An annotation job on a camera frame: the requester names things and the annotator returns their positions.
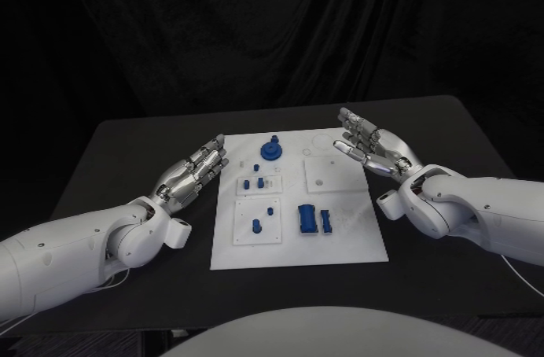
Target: blue part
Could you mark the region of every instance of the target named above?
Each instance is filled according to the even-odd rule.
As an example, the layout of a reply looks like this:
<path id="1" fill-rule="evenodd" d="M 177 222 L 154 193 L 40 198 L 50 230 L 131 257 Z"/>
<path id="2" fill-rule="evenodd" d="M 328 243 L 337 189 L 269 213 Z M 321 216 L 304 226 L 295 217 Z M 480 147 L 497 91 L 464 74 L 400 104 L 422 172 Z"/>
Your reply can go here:
<path id="1" fill-rule="evenodd" d="M 281 156 L 281 146 L 278 144 L 279 140 L 276 136 L 272 135 L 269 142 L 266 142 L 261 147 L 261 157 L 265 160 L 275 160 Z"/>
<path id="2" fill-rule="evenodd" d="M 328 216 L 328 211 L 327 210 L 321 210 L 320 211 L 320 218 L 323 219 L 323 233 L 324 234 L 331 234 L 330 216 Z"/>
<path id="3" fill-rule="evenodd" d="M 262 228 L 261 228 L 261 223 L 258 222 L 258 219 L 253 219 L 252 220 L 252 232 L 255 234 L 258 234 L 261 232 Z"/>
<path id="4" fill-rule="evenodd" d="M 302 234 L 315 233 L 317 225 L 314 223 L 314 206 L 307 205 L 307 204 L 299 205 L 298 214 L 299 214 L 299 232 Z"/>

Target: black table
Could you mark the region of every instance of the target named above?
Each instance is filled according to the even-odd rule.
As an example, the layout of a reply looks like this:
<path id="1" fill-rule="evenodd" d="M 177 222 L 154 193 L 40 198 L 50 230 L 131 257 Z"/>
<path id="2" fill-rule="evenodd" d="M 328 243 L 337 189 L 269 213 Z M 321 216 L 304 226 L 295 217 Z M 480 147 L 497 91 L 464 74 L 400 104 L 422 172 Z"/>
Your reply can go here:
<path id="1" fill-rule="evenodd" d="M 53 219 L 147 195 L 164 169 L 220 132 L 243 134 L 338 127 L 343 105 L 115 120 L 89 142 Z M 512 178 L 483 132 L 455 98 L 344 105 L 408 142 L 426 164 L 465 176 Z M 366 175 L 375 199 L 395 188 Z M 387 221 L 375 205 L 387 263 L 210 271 L 219 180 L 178 216 L 193 225 L 184 249 L 165 246 L 125 283 L 37 314 L 11 334 L 211 327 L 285 307 L 354 306 L 406 315 L 540 314 L 544 300 L 500 257 L 460 238 L 428 238 L 405 218 Z M 544 288 L 544 268 L 514 262 Z"/>

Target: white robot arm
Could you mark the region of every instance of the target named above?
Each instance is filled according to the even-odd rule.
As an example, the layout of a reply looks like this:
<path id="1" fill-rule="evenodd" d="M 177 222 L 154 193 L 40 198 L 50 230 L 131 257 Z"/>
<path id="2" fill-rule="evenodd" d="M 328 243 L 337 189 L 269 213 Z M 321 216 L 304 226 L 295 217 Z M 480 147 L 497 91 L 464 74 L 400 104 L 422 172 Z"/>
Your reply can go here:
<path id="1" fill-rule="evenodd" d="M 403 141 L 341 108 L 338 120 L 354 145 L 334 147 L 398 190 L 377 198 L 385 216 L 402 215 L 429 237 L 464 237 L 483 249 L 544 266 L 544 184 L 506 178 L 465 178 L 445 167 L 422 166 Z"/>
<path id="2" fill-rule="evenodd" d="M 43 311 L 144 265 L 161 244 L 181 248 L 183 209 L 229 163 L 219 135 L 164 172 L 148 197 L 43 223 L 0 243 L 0 320 Z"/>

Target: white board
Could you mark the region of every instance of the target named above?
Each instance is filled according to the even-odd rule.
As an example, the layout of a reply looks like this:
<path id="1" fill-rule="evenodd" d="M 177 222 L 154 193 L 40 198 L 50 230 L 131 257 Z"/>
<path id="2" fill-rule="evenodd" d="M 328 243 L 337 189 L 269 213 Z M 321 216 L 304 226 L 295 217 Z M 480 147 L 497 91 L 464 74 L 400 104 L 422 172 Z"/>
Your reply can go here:
<path id="1" fill-rule="evenodd" d="M 331 146 L 331 142 L 341 139 L 343 131 L 334 128 L 224 137 L 229 165 L 219 177 L 211 270 L 387 261 L 362 166 Z M 276 160 L 266 161 L 261 158 L 261 146 L 269 142 L 272 135 L 278 137 L 282 155 Z M 259 165 L 258 171 L 252 171 L 253 164 Z M 259 177 L 276 176 L 281 177 L 279 193 L 266 192 L 263 188 L 261 192 L 255 190 L 239 194 L 245 192 L 239 188 L 240 179 L 250 178 L 250 182 L 256 182 Z M 320 185 L 315 184 L 318 179 L 323 181 Z M 253 215 L 243 213 L 246 220 L 235 220 L 236 201 L 272 199 L 279 200 L 281 216 L 276 219 L 281 222 L 281 243 L 271 243 L 276 228 L 271 228 L 269 234 L 265 234 L 268 227 L 263 227 L 263 223 L 259 234 L 248 231 L 246 223 Z M 311 237 L 299 233 L 301 204 L 314 206 L 318 233 Z M 320 210 L 324 209 L 330 213 L 331 235 L 323 234 Z M 256 206 L 255 214 L 261 219 L 266 216 L 263 205 Z M 246 238 L 243 241 L 256 238 L 262 242 L 236 245 L 235 235 L 242 234 Z"/>

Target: black backdrop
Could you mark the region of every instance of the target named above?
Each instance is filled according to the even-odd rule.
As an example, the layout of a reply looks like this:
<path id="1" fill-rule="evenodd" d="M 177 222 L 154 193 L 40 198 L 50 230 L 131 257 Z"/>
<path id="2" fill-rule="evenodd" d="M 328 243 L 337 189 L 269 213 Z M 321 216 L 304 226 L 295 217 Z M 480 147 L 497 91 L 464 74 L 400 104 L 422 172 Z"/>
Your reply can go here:
<path id="1" fill-rule="evenodd" d="M 451 94 L 544 179 L 540 0 L 2 0 L 2 41 L 2 236 L 112 118 Z"/>

